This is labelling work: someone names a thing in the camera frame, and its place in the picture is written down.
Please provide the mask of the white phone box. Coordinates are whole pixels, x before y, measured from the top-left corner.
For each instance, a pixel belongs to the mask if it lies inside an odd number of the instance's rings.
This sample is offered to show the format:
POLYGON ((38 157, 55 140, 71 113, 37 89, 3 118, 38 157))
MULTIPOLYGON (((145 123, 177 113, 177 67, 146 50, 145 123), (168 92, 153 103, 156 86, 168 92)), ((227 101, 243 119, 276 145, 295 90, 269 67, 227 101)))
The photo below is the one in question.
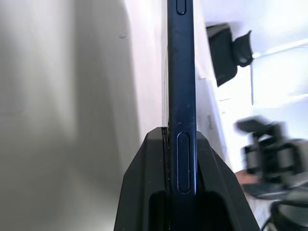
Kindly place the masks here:
POLYGON ((236 122, 251 115, 249 98, 240 91, 220 92, 209 78, 196 76, 197 130, 209 141, 219 157, 233 172, 246 169, 242 148, 248 135, 236 128, 236 122))

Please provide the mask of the dark blue phone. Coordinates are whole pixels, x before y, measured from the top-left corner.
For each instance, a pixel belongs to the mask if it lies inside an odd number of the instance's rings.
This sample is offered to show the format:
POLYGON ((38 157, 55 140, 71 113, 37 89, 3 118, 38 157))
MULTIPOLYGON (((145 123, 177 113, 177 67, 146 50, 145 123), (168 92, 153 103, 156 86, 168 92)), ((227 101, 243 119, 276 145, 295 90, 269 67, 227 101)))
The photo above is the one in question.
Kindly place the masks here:
POLYGON ((171 231, 196 227, 193 0, 167 0, 171 231))

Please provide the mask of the black angular background object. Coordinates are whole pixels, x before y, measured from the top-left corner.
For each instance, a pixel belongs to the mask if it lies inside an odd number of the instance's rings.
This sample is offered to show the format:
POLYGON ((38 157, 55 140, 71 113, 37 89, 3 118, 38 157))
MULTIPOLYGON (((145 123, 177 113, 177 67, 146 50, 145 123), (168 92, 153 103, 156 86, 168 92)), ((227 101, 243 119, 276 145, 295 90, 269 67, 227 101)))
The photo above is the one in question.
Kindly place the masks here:
POLYGON ((237 75, 238 67, 247 67, 253 62, 252 31, 235 40, 228 23, 208 26, 206 31, 215 78, 220 87, 237 75))

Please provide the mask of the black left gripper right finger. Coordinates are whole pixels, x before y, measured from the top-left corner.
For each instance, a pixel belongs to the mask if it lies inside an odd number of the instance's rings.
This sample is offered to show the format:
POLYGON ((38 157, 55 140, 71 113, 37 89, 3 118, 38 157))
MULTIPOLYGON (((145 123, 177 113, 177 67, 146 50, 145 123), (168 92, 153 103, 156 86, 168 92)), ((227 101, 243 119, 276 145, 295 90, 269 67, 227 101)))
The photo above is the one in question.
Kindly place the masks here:
POLYGON ((260 231, 232 170, 197 133, 198 231, 260 231))

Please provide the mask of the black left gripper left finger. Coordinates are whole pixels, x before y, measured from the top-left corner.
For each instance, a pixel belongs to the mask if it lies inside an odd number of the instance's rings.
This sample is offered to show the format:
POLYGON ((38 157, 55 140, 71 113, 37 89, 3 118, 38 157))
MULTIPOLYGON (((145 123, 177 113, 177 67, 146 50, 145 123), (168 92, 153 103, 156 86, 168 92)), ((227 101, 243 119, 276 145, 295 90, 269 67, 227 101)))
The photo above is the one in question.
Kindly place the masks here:
POLYGON ((167 128, 148 132, 127 168, 114 231, 168 231, 167 128))

